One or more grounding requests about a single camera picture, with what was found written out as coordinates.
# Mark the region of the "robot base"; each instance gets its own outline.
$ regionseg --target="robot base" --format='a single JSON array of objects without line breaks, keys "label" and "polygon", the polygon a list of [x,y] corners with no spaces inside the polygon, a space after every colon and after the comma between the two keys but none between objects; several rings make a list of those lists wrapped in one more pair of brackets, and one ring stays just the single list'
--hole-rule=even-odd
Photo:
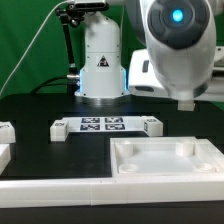
[{"label": "robot base", "polygon": [[85,96],[75,95],[74,100],[75,102],[89,104],[93,106],[113,106],[130,102],[131,95],[129,93],[125,93],[123,96],[116,98],[89,98]]}]

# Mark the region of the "black cable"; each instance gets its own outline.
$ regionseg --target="black cable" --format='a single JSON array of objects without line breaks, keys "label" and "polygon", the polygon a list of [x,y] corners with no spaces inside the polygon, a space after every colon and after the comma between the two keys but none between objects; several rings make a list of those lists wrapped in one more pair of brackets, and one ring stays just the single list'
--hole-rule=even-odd
[{"label": "black cable", "polygon": [[72,83],[67,83],[67,84],[65,84],[65,83],[54,83],[54,84],[46,84],[46,85],[43,85],[43,86],[39,86],[39,88],[37,89],[37,88],[35,88],[32,92],[31,92],[31,94],[36,94],[40,89],[42,89],[42,88],[44,88],[44,87],[49,87],[49,86],[68,86],[68,85],[74,85],[74,84],[72,84]]},{"label": "black cable", "polygon": [[61,79],[67,79],[67,76],[58,76],[58,77],[54,77],[54,78],[48,79],[47,81],[41,83],[39,86],[37,86],[35,89],[33,89],[30,92],[30,94],[36,94],[44,86],[47,86],[49,83],[57,81],[57,80],[61,80]]}]

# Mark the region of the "blue light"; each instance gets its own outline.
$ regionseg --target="blue light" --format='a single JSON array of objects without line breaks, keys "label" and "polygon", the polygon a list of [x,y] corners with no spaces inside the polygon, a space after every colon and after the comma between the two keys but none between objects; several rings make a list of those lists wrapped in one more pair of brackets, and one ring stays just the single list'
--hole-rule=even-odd
[{"label": "blue light", "polygon": [[181,22],[184,18],[184,13],[180,9],[173,11],[173,20],[177,23]]}]

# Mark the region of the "warning label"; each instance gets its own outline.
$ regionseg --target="warning label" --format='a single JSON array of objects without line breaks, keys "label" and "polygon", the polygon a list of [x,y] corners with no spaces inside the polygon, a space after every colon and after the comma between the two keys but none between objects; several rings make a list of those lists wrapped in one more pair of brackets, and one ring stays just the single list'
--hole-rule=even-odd
[{"label": "warning label", "polygon": [[100,62],[98,63],[97,65],[98,67],[110,67],[108,62],[107,62],[107,59],[105,58],[105,56],[103,56],[100,60]]}]

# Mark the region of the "white robotic device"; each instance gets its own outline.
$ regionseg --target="white robotic device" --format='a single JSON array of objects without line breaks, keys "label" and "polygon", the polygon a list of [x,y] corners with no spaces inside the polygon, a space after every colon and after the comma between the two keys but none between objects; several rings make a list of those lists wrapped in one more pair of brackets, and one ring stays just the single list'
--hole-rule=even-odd
[{"label": "white robotic device", "polygon": [[130,0],[127,6],[139,39],[147,45],[133,54],[131,94],[224,101],[224,79],[212,77],[214,62],[223,56],[222,48],[216,48],[214,23],[214,15],[223,11],[222,0]]},{"label": "white robotic device", "polygon": [[[138,39],[147,49],[133,54],[129,92],[137,96],[224,101],[224,79],[212,77],[223,57],[216,47],[214,15],[223,0],[75,0],[78,7],[126,4]],[[77,97],[107,104],[129,95],[121,66],[118,25],[101,13],[86,14],[86,64]]]}]

